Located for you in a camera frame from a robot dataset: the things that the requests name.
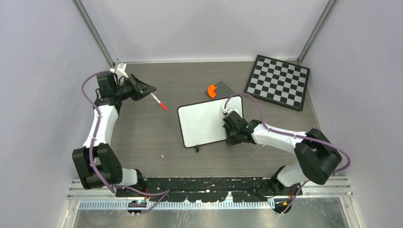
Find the whiteboard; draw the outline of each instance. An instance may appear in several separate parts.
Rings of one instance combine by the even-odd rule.
[[[121,62],[296,59],[327,0],[82,0]]]
[[[227,98],[190,104],[178,108],[183,144],[186,148],[225,140],[222,109]],[[227,109],[235,108],[243,117],[242,98],[235,96],[228,101]]]

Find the brown table surface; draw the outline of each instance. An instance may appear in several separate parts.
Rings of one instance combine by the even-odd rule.
[[[154,93],[167,107],[164,111],[148,96],[124,101],[112,136],[112,148],[124,168],[139,169],[144,177],[271,176],[280,166],[297,162],[288,152],[248,143],[227,146],[225,141],[185,148],[177,108],[208,101],[207,87],[224,81],[243,92],[253,62],[129,64],[128,73],[157,88]],[[304,111],[259,100],[266,123],[293,131],[316,128],[307,95]],[[259,119],[250,98],[243,98],[247,121]]]

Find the checkerboard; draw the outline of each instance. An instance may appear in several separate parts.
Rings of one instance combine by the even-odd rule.
[[[308,77],[309,68],[258,55],[245,93],[302,111]]]

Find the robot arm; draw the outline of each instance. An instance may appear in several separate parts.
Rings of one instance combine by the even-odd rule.
[[[127,75],[124,68],[118,66],[115,73],[105,72],[97,75],[99,95],[95,100],[100,113],[100,123],[96,132],[93,147],[94,158],[98,158],[100,164],[96,165],[102,176],[111,185],[133,186],[143,182],[139,170],[123,169],[119,160],[110,147],[114,124],[119,116],[122,101],[128,98],[134,101],[141,100],[156,90],[155,87],[143,83],[134,75]],[[118,76],[123,76],[125,81],[120,84]],[[80,177],[84,189],[101,188],[103,182],[98,178],[89,161],[89,148],[98,120],[98,112],[94,110],[94,121],[91,131],[84,142],[83,147],[73,150],[73,162]]]
[[[320,143],[268,131],[261,121],[252,120],[248,123],[235,110],[228,112],[223,121],[225,122],[224,127],[229,145],[242,142],[269,145],[285,150],[297,157],[298,163],[280,167],[271,177],[269,184],[275,194],[281,192],[284,187],[290,187],[304,181],[325,184],[342,160],[340,154],[334,149]],[[271,126],[269,128],[329,142],[317,129],[311,129],[306,133]]]

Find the purple cable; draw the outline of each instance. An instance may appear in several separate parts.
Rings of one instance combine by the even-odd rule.
[[[129,189],[129,190],[132,190],[132,191],[137,192],[139,194],[142,194],[144,196],[162,196],[164,194],[168,194],[168,192],[169,192],[169,190],[166,190],[166,191],[163,191],[163,192],[160,192],[160,193],[145,193],[145,192],[142,192],[142,191],[137,190],[135,188],[132,188],[130,186],[115,185],[115,187],[118,188],[118,189]]]
[[[168,192],[169,192],[169,190],[164,191],[164,192],[161,192],[161,193],[163,194],[163,196],[160,197],[160,198],[155,202],[155,204],[152,205],[149,209],[140,212],[139,215],[143,215],[143,214],[145,214],[145,213],[151,211],[151,209],[153,209],[155,206],[157,206],[157,204],[158,204],[159,202],[161,202],[161,200],[163,200],[163,198],[164,198],[166,195],[168,195]],[[119,218],[113,220],[112,222],[110,222],[110,223],[108,223],[108,224],[106,224],[106,225],[95,225],[95,224],[92,224],[90,221],[88,221],[88,218],[84,218],[84,219],[85,219],[86,223],[89,224],[89,225],[92,226],[92,227],[109,227],[109,226],[111,226],[112,224],[116,223],[117,221],[120,221],[120,220],[123,219],[123,218],[126,218],[126,217],[129,216],[129,215],[130,215],[130,214],[125,214],[125,215],[123,215],[123,216],[121,216],[121,217],[119,217]]]
[[[254,98],[254,97],[253,97],[252,95],[250,95],[250,94],[247,94],[247,93],[237,93],[237,94],[234,94],[234,95],[228,97],[227,101],[225,102],[224,109],[227,108],[228,101],[229,101],[231,98],[233,98],[234,96],[238,96],[238,95],[246,95],[246,96],[249,96],[250,98],[252,98],[252,99],[255,101],[255,103],[256,103],[256,105],[258,106],[258,109],[259,109],[260,120],[262,121],[262,125],[263,125],[263,127],[266,128],[268,131],[272,131],[272,132],[274,132],[274,133],[282,134],[282,135],[286,135],[286,136],[296,137],[296,138],[299,138],[299,139],[306,139],[306,140],[309,140],[309,141],[313,141],[313,142],[317,142],[317,143],[326,145],[326,146],[331,147],[331,148],[333,148],[333,149],[335,149],[335,150],[338,150],[340,153],[342,153],[342,154],[347,158],[347,163],[345,164],[345,166],[341,167],[340,169],[335,170],[335,172],[343,171],[343,170],[347,169],[347,168],[350,166],[350,164],[351,164],[350,155],[348,155],[347,152],[345,152],[343,149],[341,149],[341,148],[338,147],[338,146],[335,146],[335,145],[333,145],[333,144],[331,144],[331,143],[328,143],[328,142],[325,142],[325,141],[322,141],[322,140],[319,140],[319,139],[314,139],[314,138],[307,137],[307,136],[302,136],[302,135],[294,135],[294,134],[292,134],[292,133],[282,132],[282,131],[275,130],[275,129],[272,129],[272,128],[267,127],[267,125],[266,125],[266,123],[265,123],[265,121],[264,121],[264,118],[263,118],[262,107],[260,106],[260,104],[259,104],[259,102],[256,100],[256,98]],[[294,198],[293,198],[293,199],[291,200],[291,202],[288,204],[288,206],[286,207],[286,209],[282,212],[283,215],[284,215],[284,212],[287,211],[288,208],[291,206],[292,202],[294,202],[295,198],[297,197],[297,195],[298,195],[299,192],[301,191],[302,187],[303,187],[306,183],[307,183],[307,181],[305,181],[305,182],[299,187],[299,189],[298,189],[297,192],[295,193]]]
[[[281,212],[281,214],[284,216],[284,213],[289,209],[289,207],[291,207],[291,204],[294,202],[294,200],[297,198],[297,195],[299,194],[299,192],[301,191],[302,187],[308,183],[308,181],[305,181],[304,183],[301,184],[301,186],[299,187],[299,189],[297,190],[297,192],[295,193],[294,197],[292,198],[292,200],[290,201],[290,203],[287,205],[287,207],[284,209],[284,211]]]
[[[99,124],[101,122],[101,111],[99,111],[99,108],[97,107],[97,105],[91,101],[91,99],[87,96],[87,94],[84,91],[84,86],[86,85],[86,83],[93,77],[101,74],[101,73],[106,73],[106,72],[110,72],[109,70],[104,70],[104,71],[100,71],[98,73],[95,73],[93,75],[91,75],[90,77],[88,77],[83,84],[81,85],[81,92],[83,93],[84,97],[87,99],[87,101],[94,107],[94,109],[96,110],[97,114],[98,114],[98,119],[96,121],[96,125],[95,125],[95,129],[94,129],[94,133],[92,135],[92,139],[91,139],[91,143],[89,146],[89,162],[91,163],[92,169],[94,170],[94,172],[96,173],[96,175],[100,178],[100,180],[102,181],[102,183],[114,194],[115,190],[112,188],[112,186],[105,180],[105,178],[102,176],[101,172],[99,172],[98,168],[95,165],[94,162],[94,154],[93,154],[93,148],[94,148],[94,143],[95,143],[95,138],[96,138],[96,133],[98,132],[98,128],[99,128]]]

